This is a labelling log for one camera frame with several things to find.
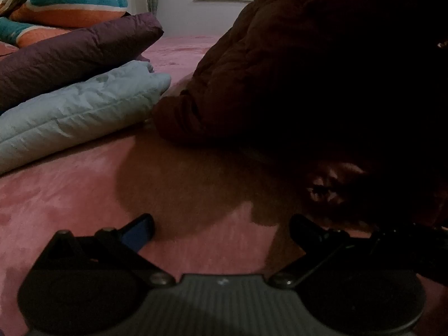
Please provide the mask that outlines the light blue folded puffer jacket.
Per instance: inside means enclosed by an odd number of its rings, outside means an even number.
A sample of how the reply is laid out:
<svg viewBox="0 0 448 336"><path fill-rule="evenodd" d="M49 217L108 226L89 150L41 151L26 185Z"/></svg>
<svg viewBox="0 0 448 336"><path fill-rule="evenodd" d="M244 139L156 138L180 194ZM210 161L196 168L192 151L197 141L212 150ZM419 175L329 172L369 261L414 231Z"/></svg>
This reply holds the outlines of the light blue folded puffer jacket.
<svg viewBox="0 0 448 336"><path fill-rule="evenodd" d="M1 115L1 173L145 121L171 82L131 61L9 109Z"/></svg>

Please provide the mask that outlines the maroon puffer jacket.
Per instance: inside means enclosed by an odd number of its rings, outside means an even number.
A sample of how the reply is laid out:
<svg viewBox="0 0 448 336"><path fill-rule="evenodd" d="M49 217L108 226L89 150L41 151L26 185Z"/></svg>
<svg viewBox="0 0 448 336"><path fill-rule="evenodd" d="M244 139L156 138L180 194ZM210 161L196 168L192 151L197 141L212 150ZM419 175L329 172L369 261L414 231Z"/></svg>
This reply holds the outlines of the maroon puffer jacket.
<svg viewBox="0 0 448 336"><path fill-rule="evenodd" d="M254 0L153 123L261 158L346 220L447 223L447 0Z"/></svg>

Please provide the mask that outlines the pink heart-print bed blanket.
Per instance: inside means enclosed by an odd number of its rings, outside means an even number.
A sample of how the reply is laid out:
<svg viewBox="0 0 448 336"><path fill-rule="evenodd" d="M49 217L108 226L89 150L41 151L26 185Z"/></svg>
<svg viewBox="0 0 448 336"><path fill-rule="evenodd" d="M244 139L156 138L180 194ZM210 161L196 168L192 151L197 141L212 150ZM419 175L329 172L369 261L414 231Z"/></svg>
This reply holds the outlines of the pink heart-print bed blanket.
<svg viewBox="0 0 448 336"><path fill-rule="evenodd" d="M175 276L264 273L302 250L288 221L304 209L313 158L346 154L370 129L447 117L447 69L407 73L357 63L307 72L302 57L270 62L236 98L248 129L174 145L137 126L1 178L1 330L23 335L20 284L59 229L90 235L142 213L157 223L142 254Z"/></svg>

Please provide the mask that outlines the dark purple folded puffer jacket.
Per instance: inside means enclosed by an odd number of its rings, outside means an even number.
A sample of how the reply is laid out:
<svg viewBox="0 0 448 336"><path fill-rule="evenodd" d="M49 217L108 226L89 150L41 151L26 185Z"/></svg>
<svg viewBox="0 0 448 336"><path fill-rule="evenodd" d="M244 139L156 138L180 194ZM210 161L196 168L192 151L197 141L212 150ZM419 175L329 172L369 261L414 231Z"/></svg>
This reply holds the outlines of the dark purple folded puffer jacket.
<svg viewBox="0 0 448 336"><path fill-rule="evenodd" d="M160 22L148 12L20 48L1 60L1 112L140 60L163 33Z"/></svg>

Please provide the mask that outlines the teal and orange pillow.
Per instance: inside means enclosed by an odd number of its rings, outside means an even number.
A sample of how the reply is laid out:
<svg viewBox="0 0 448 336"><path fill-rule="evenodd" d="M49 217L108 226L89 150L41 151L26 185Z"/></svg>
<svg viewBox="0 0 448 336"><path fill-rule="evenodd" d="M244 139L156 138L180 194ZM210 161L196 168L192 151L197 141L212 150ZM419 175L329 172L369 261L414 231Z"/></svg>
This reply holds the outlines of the teal and orange pillow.
<svg viewBox="0 0 448 336"><path fill-rule="evenodd" d="M24 48L125 15L127 0L1 0L1 41Z"/></svg>

